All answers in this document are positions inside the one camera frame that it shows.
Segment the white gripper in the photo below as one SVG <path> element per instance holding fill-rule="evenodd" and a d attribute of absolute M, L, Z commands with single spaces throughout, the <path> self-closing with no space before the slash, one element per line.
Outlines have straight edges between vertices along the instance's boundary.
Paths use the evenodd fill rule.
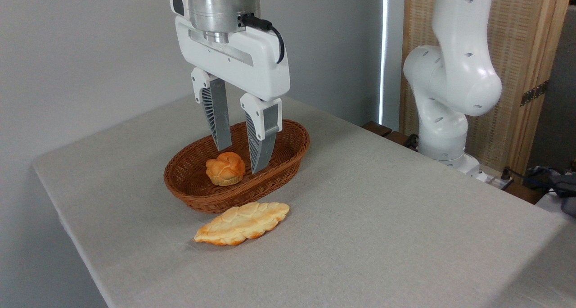
<path fill-rule="evenodd" d="M 228 43 L 211 42 L 179 15 L 175 29 L 183 57 L 196 66 L 191 72 L 194 97 L 204 110 L 216 148 L 222 151 L 232 145 L 228 82 L 247 92 L 240 103 L 246 113 L 251 169 L 253 174 L 264 170 L 271 160 L 276 134 L 283 129 L 282 100 L 278 97 L 290 90 L 288 58 L 276 63 L 276 35 L 247 27 L 230 33 Z"/>

